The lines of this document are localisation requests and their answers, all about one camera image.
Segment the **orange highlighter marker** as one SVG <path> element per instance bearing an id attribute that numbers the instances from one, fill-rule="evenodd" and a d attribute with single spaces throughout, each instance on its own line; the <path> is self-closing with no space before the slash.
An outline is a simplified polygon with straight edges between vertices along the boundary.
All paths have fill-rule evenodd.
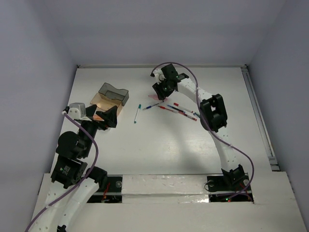
<path id="1" fill-rule="evenodd" d="M 95 121 L 104 121 L 104 119 L 101 118 L 100 116 L 98 116 L 97 114 L 94 114 L 94 115 L 93 115 L 93 119 L 94 119 Z"/>

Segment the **pink highlighter marker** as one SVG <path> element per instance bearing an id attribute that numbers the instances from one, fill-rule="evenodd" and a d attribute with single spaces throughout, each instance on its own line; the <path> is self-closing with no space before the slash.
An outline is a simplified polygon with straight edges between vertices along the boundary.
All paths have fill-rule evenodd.
<path id="1" fill-rule="evenodd" d="M 150 97 L 151 99 L 159 101 L 159 98 L 158 98 L 157 95 L 149 95 L 148 97 Z"/>

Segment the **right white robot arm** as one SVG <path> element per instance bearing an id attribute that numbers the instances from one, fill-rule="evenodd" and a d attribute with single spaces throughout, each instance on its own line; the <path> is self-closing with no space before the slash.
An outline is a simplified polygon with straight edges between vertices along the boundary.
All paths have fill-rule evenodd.
<path id="1" fill-rule="evenodd" d="M 240 187 L 245 189 L 243 181 L 247 175 L 236 158 L 236 148 L 228 141 L 227 113 L 223 97 L 202 90 L 196 77 L 191 80 L 187 74 L 178 73 L 174 63 L 158 65 L 152 70 L 151 77 L 155 78 L 153 89 L 160 100 L 169 97 L 173 92 L 179 92 L 197 104 L 200 123 L 211 135 L 220 158 L 223 186 L 235 192 L 241 192 Z"/>

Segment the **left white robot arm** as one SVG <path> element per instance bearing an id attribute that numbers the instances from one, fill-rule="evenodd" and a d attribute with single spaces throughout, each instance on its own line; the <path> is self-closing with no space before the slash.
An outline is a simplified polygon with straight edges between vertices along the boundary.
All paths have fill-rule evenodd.
<path id="1" fill-rule="evenodd" d="M 51 186 L 47 205 L 50 207 L 47 220 L 55 219 L 53 225 L 58 232 L 68 232 L 81 209 L 90 203 L 118 203 L 121 201 L 122 178 L 109 177 L 106 170 L 83 160 L 92 147 L 98 159 L 98 144 L 94 138 L 98 130 L 115 128 L 117 106 L 107 111 L 97 110 L 96 105 L 86 107 L 84 103 L 72 103 L 63 115 L 74 125 L 77 132 L 67 131 L 60 135 L 56 153 L 58 158 L 51 173 Z"/>

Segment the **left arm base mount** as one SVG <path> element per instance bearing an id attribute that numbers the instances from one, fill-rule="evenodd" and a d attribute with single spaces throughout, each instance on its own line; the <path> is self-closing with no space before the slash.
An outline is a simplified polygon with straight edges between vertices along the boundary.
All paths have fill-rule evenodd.
<path id="1" fill-rule="evenodd" d="M 110 175 L 106 187 L 100 188 L 87 203 L 122 203 L 122 175 Z"/>

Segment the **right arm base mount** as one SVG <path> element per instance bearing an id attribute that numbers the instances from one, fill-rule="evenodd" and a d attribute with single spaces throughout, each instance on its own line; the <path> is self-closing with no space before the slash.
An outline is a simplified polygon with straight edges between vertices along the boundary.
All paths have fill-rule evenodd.
<path id="1" fill-rule="evenodd" d="M 254 202 L 249 176 L 241 165 L 221 175 L 208 175 L 204 189 L 211 203 Z"/>

